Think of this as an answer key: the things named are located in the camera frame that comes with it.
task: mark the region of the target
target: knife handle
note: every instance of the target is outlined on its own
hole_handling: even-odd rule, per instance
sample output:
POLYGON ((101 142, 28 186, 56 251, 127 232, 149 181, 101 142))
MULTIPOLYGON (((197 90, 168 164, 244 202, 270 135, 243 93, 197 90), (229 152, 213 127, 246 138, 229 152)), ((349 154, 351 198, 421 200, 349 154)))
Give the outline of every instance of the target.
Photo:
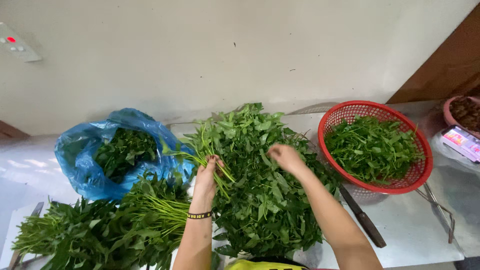
POLYGON ((375 244, 375 246, 379 248, 385 247, 387 244, 385 243, 384 238, 380 235, 377 228, 375 227, 373 222, 370 220, 370 218, 367 216, 367 214, 365 214, 365 212, 362 212, 356 216, 360 225, 363 227, 363 229, 368 234, 368 236, 370 237, 372 242, 375 244))

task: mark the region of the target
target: plastic basket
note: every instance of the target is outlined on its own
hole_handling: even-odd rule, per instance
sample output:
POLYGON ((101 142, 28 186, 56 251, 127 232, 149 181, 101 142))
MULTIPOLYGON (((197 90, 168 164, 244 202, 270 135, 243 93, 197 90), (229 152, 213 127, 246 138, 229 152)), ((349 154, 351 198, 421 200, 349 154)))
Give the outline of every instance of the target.
POLYGON ((427 139, 419 130, 416 130, 415 144, 417 144, 419 151, 425 156, 425 160, 418 160, 412 164, 407 171, 407 174, 402 179, 387 179, 390 184, 367 184, 343 170, 328 152, 325 145, 324 135, 331 132, 332 127, 340 124, 342 119, 345 119, 348 123, 354 122, 355 115, 370 115, 378 118, 380 121, 399 121, 401 124, 398 129, 403 132, 408 130, 415 131, 417 129, 417 126, 405 115, 379 103, 354 100, 335 105, 327 111, 318 125, 318 142, 320 150, 337 172, 339 172, 345 179, 360 187, 385 194, 407 193, 419 188, 427 181, 433 168, 432 150, 430 149, 427 139))

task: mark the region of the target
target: yellow shirt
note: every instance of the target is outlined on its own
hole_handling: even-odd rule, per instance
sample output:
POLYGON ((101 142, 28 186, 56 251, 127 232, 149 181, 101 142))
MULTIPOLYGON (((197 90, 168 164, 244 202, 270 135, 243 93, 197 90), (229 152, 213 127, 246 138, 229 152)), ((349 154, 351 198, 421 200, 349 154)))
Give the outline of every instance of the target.
POLYGON ((306 268, 277 262, 251 262, 238 259, 225 267, 225 270, 305 270, 306 268))

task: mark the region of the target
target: black wristband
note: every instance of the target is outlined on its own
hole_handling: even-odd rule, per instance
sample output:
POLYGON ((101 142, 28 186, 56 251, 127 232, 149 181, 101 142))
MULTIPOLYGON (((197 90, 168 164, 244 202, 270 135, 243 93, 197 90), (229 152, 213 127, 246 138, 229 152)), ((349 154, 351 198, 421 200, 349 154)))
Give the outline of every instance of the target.
POLYGON ((201 220, 201 219, 206 219, 209 218, 213 215, 213 211, 202 213, 202 214, 191 214, 187 213, 187 218, 193 219, 193 220, 201 220))

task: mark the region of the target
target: hand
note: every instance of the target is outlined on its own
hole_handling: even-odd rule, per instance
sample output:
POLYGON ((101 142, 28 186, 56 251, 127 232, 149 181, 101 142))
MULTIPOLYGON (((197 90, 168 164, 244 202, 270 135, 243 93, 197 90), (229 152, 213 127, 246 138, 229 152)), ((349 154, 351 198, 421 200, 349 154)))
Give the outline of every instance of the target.
POLYGON ((276 160, 282 169, 291 174, 296 174, 307 167, 295 148, 288 145, 274 144, 268 150, 267 155, 276 160))
POLYGON ((217 155, 206 157, 208 160, 207 167, 200 165, 195 180, 195 188, 193 189, 194 199, 207 200, 211 202, 215 196, 216 183, 213 179, 216 163, 222 167, 224 164, 217 155))

